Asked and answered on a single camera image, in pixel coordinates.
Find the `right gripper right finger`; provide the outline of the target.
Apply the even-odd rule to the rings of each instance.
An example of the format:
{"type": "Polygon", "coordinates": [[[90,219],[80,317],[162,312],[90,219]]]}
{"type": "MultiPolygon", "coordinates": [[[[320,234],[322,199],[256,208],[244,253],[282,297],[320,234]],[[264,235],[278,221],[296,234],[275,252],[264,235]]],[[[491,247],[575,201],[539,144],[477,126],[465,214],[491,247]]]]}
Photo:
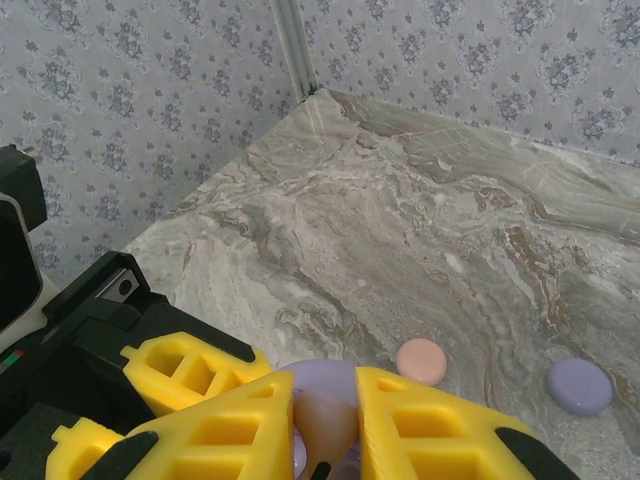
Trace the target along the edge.
{"type": "Polygon", "coordinates": [[[355,371],[363,479],[574,479],[518,419],[374,367],[355,371]]]}

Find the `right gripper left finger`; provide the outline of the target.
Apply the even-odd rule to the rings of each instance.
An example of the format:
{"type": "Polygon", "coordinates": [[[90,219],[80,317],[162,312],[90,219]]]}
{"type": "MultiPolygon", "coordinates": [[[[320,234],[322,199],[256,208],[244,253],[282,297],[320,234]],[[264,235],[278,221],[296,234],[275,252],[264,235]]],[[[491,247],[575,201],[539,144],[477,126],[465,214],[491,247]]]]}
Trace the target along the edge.
{"type": "Polygon", "coordinates": [[[274,372],[141,424],[80,479],[292,479],[293,385],[274,372]]]}

